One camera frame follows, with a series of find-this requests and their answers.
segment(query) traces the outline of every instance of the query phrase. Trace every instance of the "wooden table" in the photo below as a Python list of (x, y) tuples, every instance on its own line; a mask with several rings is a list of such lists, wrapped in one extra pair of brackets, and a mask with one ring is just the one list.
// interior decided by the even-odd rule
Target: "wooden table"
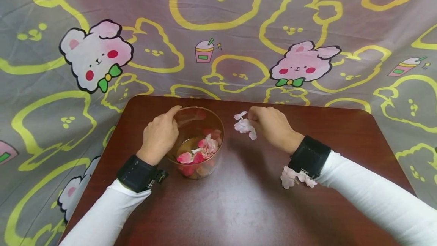
[[(203, 180), (182, 177), (163, 159), (170, 176), (130, 216), (116, 245), (396, 245), (333, 189), (301, 184), (285, 190), (279, 179), (288, 154), (262, 137), (234, 130), (234, 114), (253, 105), (203, 99), (136, 96), (124, 110), (64, 236), (115, 179), (141, 146), (155, 116), (180, 104), (214, 111), (225, 126), (221, 161)], [(413, 192), (373, 117), (365, 111), (273, 105), (291, 127)]]

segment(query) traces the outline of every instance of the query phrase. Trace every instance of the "gray cloth backdrop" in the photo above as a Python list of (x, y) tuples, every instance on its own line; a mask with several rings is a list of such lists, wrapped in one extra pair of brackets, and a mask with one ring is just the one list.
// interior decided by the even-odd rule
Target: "gray cloth backdrop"
[[(0, 245), (55, 245), (137, 94), (365, 110), (437, 208), (436, 1), (1, 0)], [(89, 93), (59, 45), (104, 19), (123, 27), (133, 59)], [(324, 76), (276, 87), (270, 68), (304, 41), (342, 52)], [(82, 46), (76, 64), (104, 48)]]

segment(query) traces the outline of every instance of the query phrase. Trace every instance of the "white long sleeve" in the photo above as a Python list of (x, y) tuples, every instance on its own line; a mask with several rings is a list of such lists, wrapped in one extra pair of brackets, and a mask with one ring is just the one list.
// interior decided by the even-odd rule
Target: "white long sleeve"
[(115, 180), (60, 246), (114, 245), (127, 218), (150, 194), (150, 190), (136, 194)]
[(334, 188), (401, 245), (437, 246), (437, 211), (396, 184), (331, 152), (316, 182)]

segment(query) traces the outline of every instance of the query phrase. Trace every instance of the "pink drink cup illustration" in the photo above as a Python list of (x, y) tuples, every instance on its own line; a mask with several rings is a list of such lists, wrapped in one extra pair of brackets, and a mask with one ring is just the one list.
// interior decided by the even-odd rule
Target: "pink drink cup illustration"
[(0, 140), (0, 165), (8, 162), (18, 155), (18, 152), (12, 146)]
[(209, 41), (202, 41), (196, 45), (196, 62), (209, 63), (211, 61), (212, 53), (214, 51), (214, 39)]
[(409, 70), (411, 70), (412, 68), (420, 65), (420, 62), (422, 62), (422, 60), (425, 59), (426, 57), (422, 57), (422, 58), (413, 57), (413, 58), (406, 59), (400, 62), (395, 68), (393, 68), (393, 70), (388, 74), (388, 76), (399, 77), (405, 74), (406, 72), (408, 72)]

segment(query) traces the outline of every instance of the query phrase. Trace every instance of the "transparent cup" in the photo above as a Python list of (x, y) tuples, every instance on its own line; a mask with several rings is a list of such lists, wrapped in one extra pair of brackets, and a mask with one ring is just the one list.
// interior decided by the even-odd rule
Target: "transparent cup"
[[(179, 136), (166, 157), (174, 163), (178, 171), (189, 179), (197, 180), (209, 176), (217, 167), (224, 137), (222, 120), (212, 111), (203, 107), (185, 107), (175, 115)], [(176, 158), (187, 151), (198, 148), (198, 142), (212, 134), (218, 141), (217, 152), (209, 159), (196, 164), (182, 164)]]

